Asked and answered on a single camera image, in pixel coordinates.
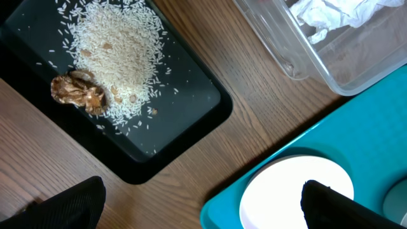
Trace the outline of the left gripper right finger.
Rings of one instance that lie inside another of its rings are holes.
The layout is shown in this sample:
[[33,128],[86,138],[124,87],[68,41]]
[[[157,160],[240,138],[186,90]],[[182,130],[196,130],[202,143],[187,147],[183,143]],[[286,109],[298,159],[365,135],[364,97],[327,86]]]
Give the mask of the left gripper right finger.
[[308,229],[406,229],[315,180],[303,185],[301,210]]

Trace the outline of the small pink-white bowl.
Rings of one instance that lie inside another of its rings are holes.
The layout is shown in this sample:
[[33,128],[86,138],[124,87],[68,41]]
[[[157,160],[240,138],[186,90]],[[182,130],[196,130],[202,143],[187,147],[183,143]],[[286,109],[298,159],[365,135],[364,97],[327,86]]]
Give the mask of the small pink-white bowl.
[[337,163],[319,156],[285,156],[266,164],[249,181],[239,207],[242,226],[306,229],[301,192],[309,180],[354,198],[352,180]]

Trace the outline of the white napkin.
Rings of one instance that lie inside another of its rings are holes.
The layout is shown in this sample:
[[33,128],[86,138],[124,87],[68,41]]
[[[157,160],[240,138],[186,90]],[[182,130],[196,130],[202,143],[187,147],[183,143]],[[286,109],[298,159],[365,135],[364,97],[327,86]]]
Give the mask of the white napkin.
[[299,0],[289,10],[299,25],[315,28],[315,34],[308,37],[314,45],[330,31],[345,26],[358,28],[378,10],[403,4],[404,0]]

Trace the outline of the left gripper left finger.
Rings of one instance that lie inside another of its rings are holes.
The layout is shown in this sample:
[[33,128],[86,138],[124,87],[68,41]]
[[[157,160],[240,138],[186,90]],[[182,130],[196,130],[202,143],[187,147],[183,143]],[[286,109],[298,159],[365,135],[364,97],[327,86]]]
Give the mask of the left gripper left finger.
[[1,221],[1,228],[89,228],[97,227],[104,210],[106,187],[99,176],[45,200],[33,202]]

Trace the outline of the brown walnut food scrap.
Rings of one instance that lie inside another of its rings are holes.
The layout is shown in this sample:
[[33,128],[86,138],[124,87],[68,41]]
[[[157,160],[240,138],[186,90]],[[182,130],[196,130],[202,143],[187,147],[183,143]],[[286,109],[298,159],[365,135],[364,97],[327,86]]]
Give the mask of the brown walnut food scrap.
[[108,109],[105,91],[87,70],[69,71],[52,79],[51,96],[60,104],[84,107],[90,115],[101,115]]

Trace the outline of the pile of white rice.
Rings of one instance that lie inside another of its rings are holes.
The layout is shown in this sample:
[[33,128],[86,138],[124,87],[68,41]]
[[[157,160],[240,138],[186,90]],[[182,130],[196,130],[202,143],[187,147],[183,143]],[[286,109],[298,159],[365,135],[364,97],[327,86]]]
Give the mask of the pile of white rice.
[[116,135],[129,135],[142,121],[142,107],[159,97],[158,67],[163,64],[160,17],[145,1],[56,1],[62,48],[72,57],[68,70],[87,70],[106,94]]

